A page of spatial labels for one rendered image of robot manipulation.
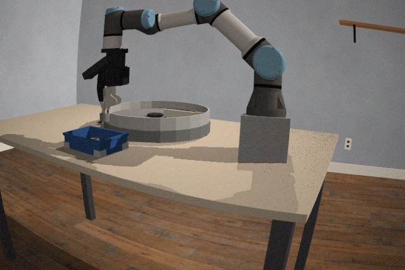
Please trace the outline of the grey round turntable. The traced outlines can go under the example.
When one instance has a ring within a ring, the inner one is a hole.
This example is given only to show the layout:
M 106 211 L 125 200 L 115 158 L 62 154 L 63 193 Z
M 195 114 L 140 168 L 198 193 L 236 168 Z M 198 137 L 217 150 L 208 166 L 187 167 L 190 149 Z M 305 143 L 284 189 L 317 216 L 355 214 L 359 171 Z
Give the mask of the grey round turntable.
M 104 128 L 128 133 L 129 141 L 183 142 L 209 134 L 209 114 L 208 107 L 189 102 L 121 102 L 111 106 Z

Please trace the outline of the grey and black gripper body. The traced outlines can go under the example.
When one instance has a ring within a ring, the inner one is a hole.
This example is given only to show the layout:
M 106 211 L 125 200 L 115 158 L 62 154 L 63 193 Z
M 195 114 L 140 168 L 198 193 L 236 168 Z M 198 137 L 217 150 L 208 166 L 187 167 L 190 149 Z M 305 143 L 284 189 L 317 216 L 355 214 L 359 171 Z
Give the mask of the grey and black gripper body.
M 104 52 L 106 52 L 108 63 L 99 69 L 97 79 L 101 76 L 104 86 L 116 87 L 128 84 L 130 67 L 125 66 L 125 53 L 128 53 L 128 49 L 101 49 L 101 53 Z

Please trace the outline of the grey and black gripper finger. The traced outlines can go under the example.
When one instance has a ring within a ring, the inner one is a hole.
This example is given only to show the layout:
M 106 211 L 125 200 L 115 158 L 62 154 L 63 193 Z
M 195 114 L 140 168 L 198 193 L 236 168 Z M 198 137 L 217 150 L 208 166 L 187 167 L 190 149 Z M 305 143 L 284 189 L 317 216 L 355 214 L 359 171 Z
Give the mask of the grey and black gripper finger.
M 97 95 L 103 110 L 103 114 L 108 113 L 107 107 L 115 106 L 117 104 L 117 99 L 111 95 L 111 89 L 104 86 L 101 82 L 101 76 L 97 79 Z
M 120 104 L 121 101 L 122 101 L 122 99 L 121 99 L 120 96 L 118 96 L 118 95 L 116 94 L 116 88 L 115 88 L 115 87 L 110 87 L 110 85 L 107 86 L 107 87 L 109 87 L 109 88 L 111 89 L 111 95 L 117 99 L 117 104 Z M 117 105 L 117 104 L 116 104 L 116 105 Z M 110 110 L 111 110 L 111 107 L 107 107 L 107 111 L 108 111 L 109 114 L 110 114 Z

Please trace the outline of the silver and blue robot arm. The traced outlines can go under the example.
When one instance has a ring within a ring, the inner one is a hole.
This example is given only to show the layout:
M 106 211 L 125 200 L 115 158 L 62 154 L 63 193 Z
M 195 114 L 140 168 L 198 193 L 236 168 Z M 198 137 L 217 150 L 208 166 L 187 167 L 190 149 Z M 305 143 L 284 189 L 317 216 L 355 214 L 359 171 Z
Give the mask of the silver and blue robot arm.
M 167 28 L 209 23 L 241 51 L 242 59 L 254 70 L 254 90 L 246 114 L 286 117 L 282 96 L 285 70 L 282 52 L 264 37 L 257 37 L 220 0 L 194 0 L 193 7 L 156 15 L 151 9 L 109 8 L 104 20 L 103 49 L 121 49 L 123 30 L 136 29 L 154 35 Z

